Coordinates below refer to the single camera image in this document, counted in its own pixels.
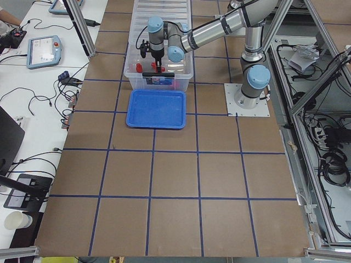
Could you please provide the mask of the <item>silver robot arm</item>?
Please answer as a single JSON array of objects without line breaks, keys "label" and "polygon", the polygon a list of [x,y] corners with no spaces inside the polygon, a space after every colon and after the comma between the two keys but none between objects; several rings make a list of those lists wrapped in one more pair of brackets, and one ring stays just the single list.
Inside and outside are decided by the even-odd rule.
[{"label": "silver robot arm", "polygon": [[152,16],[146,26],[149,39],[142,41],[136,48],[142,58],[147,53],[151,54],[156,63],[156,72],[161,74],[162,58],[165,55],[172,62],[180,62],[186,53],[244,28],[245,48],[241,55],[244,82],[235,93],[234,100],[239,107],[251,110],[257,106],[271,78],[270,71],[262,64],[263,29],[267,16],[277,4],[277,1],[271,0],[230,1],[225,14],[192,29],[185,29],[178,22]]}]

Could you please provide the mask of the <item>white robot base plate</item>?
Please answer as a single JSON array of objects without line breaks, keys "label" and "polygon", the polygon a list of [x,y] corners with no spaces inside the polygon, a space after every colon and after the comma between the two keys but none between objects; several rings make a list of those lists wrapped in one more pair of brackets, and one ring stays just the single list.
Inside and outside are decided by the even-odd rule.
[{"label": "white robot base plate", "polygon": [[243,95],[240,83],[225,83],[227,114],[232,117],[270,117],[270,94],[262,90],[260,97],[251,99]]}]

